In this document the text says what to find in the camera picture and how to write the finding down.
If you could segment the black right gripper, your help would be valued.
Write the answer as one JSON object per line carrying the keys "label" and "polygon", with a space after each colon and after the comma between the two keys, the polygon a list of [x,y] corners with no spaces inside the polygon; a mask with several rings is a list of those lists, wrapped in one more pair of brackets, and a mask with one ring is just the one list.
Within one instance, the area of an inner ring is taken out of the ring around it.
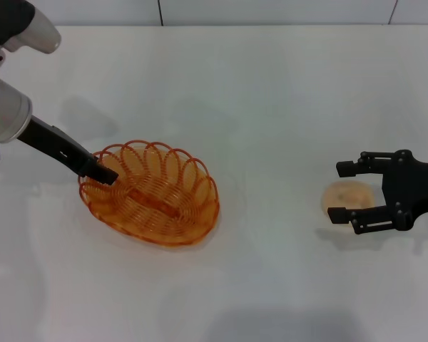
{"label": "black right gripper", "polygon": [[414,158],[410,150],[360,153],[356,162],[336,164],[339,177],[363,174],[383,175],[382,192],[386,206],[366,209],[329,207],[333,224],[348,224],[355,234],[387,230],[407,231],[416,219],[428,213],[428,163]]}

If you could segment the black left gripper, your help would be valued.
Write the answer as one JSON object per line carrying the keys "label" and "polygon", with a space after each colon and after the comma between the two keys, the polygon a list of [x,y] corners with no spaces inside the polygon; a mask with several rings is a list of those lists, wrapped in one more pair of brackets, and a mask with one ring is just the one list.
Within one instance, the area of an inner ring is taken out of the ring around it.
{"label": "black left gripper", "polygon": [[96,156],[64,131],[34,115],[17,139],[59,161],[80,177],[89,177],[106,185],[112,185],[118,178],[117,172],[102,165]]}

